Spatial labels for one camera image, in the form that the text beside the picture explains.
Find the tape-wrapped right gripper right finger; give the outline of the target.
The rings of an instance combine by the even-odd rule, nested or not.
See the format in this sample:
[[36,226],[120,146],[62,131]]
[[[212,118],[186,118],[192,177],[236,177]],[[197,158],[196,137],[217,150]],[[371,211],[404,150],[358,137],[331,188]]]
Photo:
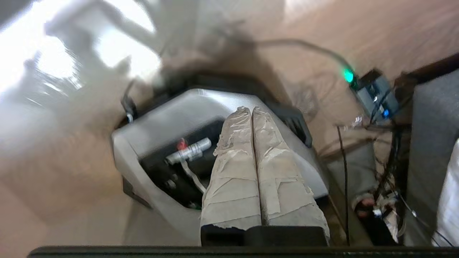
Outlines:
[[271,115],[255,107],[251,120],[261,223],[247,229],[247,245],[328,246],[326,217]]

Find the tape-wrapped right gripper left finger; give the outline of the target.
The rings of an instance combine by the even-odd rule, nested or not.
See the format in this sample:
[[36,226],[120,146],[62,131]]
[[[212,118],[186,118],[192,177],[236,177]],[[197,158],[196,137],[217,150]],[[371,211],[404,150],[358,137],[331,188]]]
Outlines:
[[243,245],[246,232],[262,225],[251,110],[239,107],[224,121],[202,198],[202,246]]

